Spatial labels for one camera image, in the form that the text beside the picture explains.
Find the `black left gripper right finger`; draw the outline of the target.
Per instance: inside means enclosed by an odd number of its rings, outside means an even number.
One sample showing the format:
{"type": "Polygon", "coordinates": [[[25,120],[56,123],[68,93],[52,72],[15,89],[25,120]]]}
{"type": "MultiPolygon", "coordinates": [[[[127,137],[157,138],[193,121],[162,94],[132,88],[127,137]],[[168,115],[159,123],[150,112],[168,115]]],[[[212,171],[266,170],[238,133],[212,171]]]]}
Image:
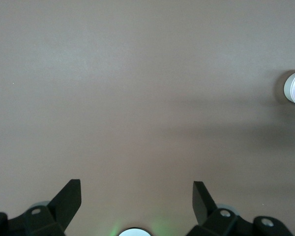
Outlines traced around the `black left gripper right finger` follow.
{"type": "Polygon", "coordinates": [[[250,223],[232,210],[218,207],[202,181],[193,182],[192,206],[198,224],[188,236],[290,236],[292,232],[280,220],[255,217],[250,223]]]}

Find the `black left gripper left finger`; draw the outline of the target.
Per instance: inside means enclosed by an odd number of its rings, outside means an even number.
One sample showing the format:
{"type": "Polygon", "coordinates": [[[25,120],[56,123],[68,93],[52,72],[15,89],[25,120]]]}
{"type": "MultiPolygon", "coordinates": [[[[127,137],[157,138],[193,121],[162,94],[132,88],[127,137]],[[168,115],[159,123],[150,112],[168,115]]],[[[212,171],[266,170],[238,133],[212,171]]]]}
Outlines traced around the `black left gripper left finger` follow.
{"type": "Polygon", "coordinates": [[[81,203],[81,181],[72,179],[45,206],[33,206],[12,219],[0,212],[0,236],[64,236],[81,203]]]}

